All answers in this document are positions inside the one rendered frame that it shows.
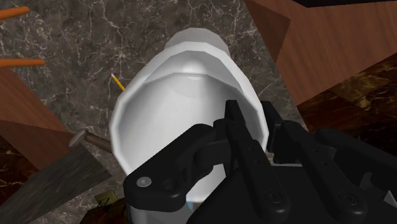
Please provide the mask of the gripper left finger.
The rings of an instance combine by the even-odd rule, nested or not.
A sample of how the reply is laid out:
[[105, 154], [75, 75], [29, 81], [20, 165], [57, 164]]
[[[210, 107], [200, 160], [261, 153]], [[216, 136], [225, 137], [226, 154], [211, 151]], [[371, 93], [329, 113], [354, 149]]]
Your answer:
[[226, 179], [202, 208], [225, 201], [221, 193], [227, 186], [239, 195], [230, 183], [239, 172], [255, 217], [266, 224], [280, 224], [288, 218], [290, 199], [260, 143], [251, 137], [236, 100], [226, 102], [223, 119], [212, 126], [193, 125], [130, 173], [123, 182], [125, 200], [140, 210], [176, 212], [186, 203], [187, 193], [219, 164], [226, 166]]

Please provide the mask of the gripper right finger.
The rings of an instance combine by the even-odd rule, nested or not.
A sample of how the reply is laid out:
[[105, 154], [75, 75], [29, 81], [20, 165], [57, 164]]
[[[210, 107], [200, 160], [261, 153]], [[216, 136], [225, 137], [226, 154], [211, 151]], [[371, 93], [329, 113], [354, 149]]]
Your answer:
[[284, 120], [269, 101], [261, 106], [267, 148], [277, 164], [300, 162], [325, 211], [339, 224], [397, 224], [397, 157], [347, 135], [315, 134]]

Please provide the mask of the dark box with yellow pattern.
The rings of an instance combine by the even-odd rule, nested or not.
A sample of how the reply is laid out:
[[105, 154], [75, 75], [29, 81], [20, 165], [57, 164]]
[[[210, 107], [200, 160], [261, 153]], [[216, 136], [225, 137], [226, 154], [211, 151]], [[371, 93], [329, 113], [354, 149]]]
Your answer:
[[125, 199], [119, 199], [113, 190], [94, 197], [97, 206], [89, 211], [80, 224], [128, 224]]

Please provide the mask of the brown rod with grey disc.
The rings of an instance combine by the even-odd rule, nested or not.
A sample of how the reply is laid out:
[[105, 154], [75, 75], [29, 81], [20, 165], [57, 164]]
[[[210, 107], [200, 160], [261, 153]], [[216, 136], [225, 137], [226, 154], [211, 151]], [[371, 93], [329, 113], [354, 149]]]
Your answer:
[[96, 136], [95, 134], [90, 133], [87, 129], [81, 129], [75, 133], [75, 135], [68, 142], [68, 147], [75, 147], [83, 141], [93, 144], [108, 153], [112, 153], [111, 142], [109, 140]]

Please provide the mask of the yellow pencil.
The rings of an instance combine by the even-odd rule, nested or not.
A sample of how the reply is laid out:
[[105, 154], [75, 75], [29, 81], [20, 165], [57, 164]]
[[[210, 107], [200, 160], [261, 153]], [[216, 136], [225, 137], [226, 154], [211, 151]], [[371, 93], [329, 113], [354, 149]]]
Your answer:
[[119, 79], [115, 76], [114, 73], [111, 73], [111, 77], [112, 77], [112, 79], [115, 81], [115, 83], [119, 86], [119, 88], [120, 88], [122, 91], [125, 91], [125, 87], [121, 84], [121, 82], [120, 82]]

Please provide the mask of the brown wooden cabinet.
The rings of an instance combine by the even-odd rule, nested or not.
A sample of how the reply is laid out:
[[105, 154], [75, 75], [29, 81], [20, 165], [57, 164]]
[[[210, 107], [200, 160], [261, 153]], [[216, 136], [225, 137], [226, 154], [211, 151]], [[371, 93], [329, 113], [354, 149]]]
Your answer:
[[295, 104], [397, 53], [397, 1], [244, 0]]

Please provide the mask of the grey wooden board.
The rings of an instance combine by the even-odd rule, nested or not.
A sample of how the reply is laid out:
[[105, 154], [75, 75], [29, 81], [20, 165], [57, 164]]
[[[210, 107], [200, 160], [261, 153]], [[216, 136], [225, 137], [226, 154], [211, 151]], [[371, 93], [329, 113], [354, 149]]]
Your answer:
[[110, 177], [81, 146], [33, 175], [1, 205], [0, 224], [28, 224]]

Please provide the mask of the brown wooden furniture block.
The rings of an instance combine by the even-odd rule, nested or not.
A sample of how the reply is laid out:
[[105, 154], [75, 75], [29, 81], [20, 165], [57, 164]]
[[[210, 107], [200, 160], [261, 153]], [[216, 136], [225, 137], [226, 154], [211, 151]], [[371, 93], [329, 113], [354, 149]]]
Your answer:
[[0, 68], [0, 136], [39, 170], [74, 150], [66, 126], [8, 68]]

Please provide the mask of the orange rod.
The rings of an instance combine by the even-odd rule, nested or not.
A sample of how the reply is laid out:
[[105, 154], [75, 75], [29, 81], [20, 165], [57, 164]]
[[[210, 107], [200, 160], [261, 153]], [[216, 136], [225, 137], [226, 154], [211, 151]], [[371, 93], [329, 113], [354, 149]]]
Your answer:
[[30, 12], [30, 9], [27, 6], [16, 7], [16, 8], [8, 8], [5, 10], [0, 10], [0, 20], [5, 20], [7, 18], [12, 18], [20, 15], [24, 15]]
[[0, 67], [43, 66], [43, 59], [0, 59]]

